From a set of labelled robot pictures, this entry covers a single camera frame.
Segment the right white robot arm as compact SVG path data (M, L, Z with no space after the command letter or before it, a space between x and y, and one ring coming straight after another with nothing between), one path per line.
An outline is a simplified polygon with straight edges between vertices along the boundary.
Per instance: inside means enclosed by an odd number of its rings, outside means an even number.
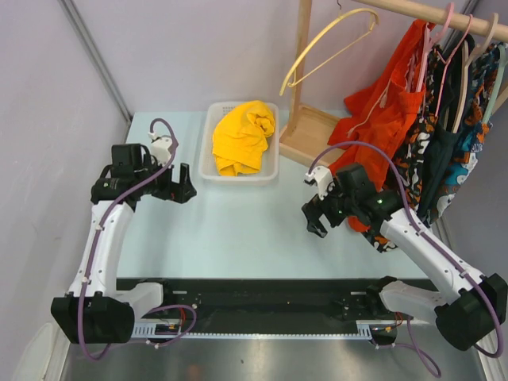
M436 288L427 291L385 277L366 298L372 317L385 318L393 311L433 323L460 351L477 345L506 320L506 281L497 274L485 276L459 258L414 211L404 208L396 190L377 191L361 165L353 164L336 174L316 166L304 181L317 188L317 194L302 207L309 232L326 236L321 217L332 227L357 217L401 249Z

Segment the yellow shorts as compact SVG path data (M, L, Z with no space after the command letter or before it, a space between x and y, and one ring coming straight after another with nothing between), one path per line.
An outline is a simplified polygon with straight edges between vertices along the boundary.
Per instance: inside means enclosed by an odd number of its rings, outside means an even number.
M275 132L269 106L254 100L228 112L214 129L212 154L221 176L254 175L261 171L267 139Z

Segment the yellow clothes hanger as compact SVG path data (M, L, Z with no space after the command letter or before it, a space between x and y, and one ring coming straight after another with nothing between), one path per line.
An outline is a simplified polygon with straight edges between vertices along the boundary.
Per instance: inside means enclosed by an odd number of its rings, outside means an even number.
M311 2L302 1L299 11L296 55L283 76L280 96L297 90L309 77L369 38L380 26L379 13L371 7L360 6L341 11L311 36Z

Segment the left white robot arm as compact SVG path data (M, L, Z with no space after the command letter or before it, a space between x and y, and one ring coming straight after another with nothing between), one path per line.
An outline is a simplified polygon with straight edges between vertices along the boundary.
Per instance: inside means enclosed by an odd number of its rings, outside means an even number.
M161 283L143 282L117 290L122 245L137 203L145 195L183 204L196 196L188 164L172 179L177 143L163 136L149 146L115 144L111 162L90 190L91 222L79 270L63 297L55 297L51 314L73 344L127 342L136 321L152 311L170 315L175 297Z

